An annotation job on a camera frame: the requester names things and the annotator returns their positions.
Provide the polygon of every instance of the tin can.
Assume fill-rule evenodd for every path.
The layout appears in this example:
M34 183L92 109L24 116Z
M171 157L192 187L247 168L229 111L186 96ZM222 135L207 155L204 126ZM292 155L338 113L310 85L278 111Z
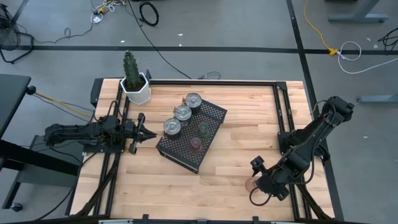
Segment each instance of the tin can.
M174 118L178 119L182 128L186 128L192 121L192 110L187 105L180 105L174 109Z
M163 125L164 136L178 139L181 136L181 123L178 119L170 118Z
M198 128L199 128L199 131L198 131L199 136L202 139L207 138L208 136L210 136L210 130L209 130L209 126L208 126L207 123L201 122L199 124Z
M200 138L192 138L190 143L190 150L192 154L199 154L203 151L203 143Z
M198 93L189 93L185 97L185 104L192 110L192 114L198 114L200 112L201 97Z

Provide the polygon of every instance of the black mesh tray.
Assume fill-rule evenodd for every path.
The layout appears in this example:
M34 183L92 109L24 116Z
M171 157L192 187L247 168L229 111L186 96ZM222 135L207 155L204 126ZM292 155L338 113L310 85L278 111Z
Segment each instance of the black mesh tray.
M157 150L159 150L160 154L164 157L197 174L199 172L199 166L203 158L205 158L211 142L216 136L218 128L224 122L226 112L226 109L220 108L206 100L202 100L200 112L193 115L191 124L181 130L181 137L178 139L162 137L156 145ZM194 154L190 150L190 140L194 137L199 138L198 125L201 122L208 124L210 136L202 139L202 152Z

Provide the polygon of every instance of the concrete floor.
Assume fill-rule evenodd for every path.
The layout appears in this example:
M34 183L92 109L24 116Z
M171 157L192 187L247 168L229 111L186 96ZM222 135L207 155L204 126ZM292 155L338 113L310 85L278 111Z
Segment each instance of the concrete floor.
M1 0L14 14L22 0ZM318 34L311 30L303 17L304 0L293 0L297 22L305 49L323 49ZM363 49L382 49L376 40L396 27L398 2L381 1L374 12L388 13L383 24L331 24L329 13L355 10L353 4L310 0L308 17L320 28L326 42L340 47L347 41L359 43ZM285 1L253 0L166 0L154 1L160 13L156 27L143 29L157 46L212 47L274 47L297 48ZM18 23L39 40L62 37L65 27L79 34L90 27L89 0L29 0ZM93 30L83 37L62 40L61 46L150 46L135 20L124 8L106 15ZM8 52L8 57L21 51ZM197 78L206 72L219 71L222 79L304 80L298 54L250 52L163 52L173 65ZM154 78L183 78L169 67L156 52L134 52L139 68L149 69ZM398 92L396 70L398 62L359 75L343 73L336 57L307 54L308 66L318 100L338 95L356 102L359 95L386 95ZM2 73L28 75L38 91L62 101L90 107L93 79L121 77L123 51L37 50L15 65L0 62ZM362 70L385 62L393 56L361 57L355 63L343 63L350 71ZM346 221L393 223L398 207L398 151L395 138L397 105L358 105L353 119L338 127L328 137L336 184ZM11 121L3 139L29 145L35 134L53 123L83 124L37 98L26 96ZM0 201L15 173L0 173ZM23 211L0 210L2 222L33 220L49 211L68 192L65 187L44 187L22 184L16 201L24 204ZM61 217L64 203L49 217Z

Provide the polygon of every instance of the wooden tabletop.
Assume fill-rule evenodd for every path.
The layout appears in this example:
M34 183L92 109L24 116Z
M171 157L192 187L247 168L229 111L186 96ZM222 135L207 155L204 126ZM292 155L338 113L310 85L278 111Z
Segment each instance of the wooden tabletop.
M105 79L99 95L96 117L104 116L118 90L118 79ZM307 97L302 82L287 82L295 128L311 122ZM151 85L149 103L130 104L128 117L136 119L139 112L146 116L145 127L158 134L155 139L137 145L137 154L121 156L112 218L142 218L182 220L293 220L290 197L283 201L272 197L263 207L249 201L244 183L251 176L250 162L258 155L267 168L280 159L277 143L279 131L274 94L269 86L208 86L208 85ZM199 174L162 157L155 148L162 136L166 119L173 116L174 106L181 104L187 93L198 93L204 100L228 110L207 152ZM283 97L280 97L284 109ZM98 186L103 154L95 155L81 169L71 214L79 211ZM315 175L307 185L319 206L334 217L325 173L319 159L315 161ZM105 190L101 213L106 204ZM300 215L304 217L301 195L297 191ZM255 194L254 201L266 199Z

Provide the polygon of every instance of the plant pot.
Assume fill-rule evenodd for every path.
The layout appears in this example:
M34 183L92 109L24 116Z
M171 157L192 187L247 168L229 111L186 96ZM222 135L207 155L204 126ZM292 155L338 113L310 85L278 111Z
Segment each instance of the plant pot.
M144 103L147 103L150 100L150 88L148 80L145 77L145 75L141 72L139 75L145 80L145 85L141 88L140 91L127 91L126 88L124 87L124 82L126 80L126 77L124 77L120 81L120 85L122 86L124 93L131 102L137 105L143 105Z

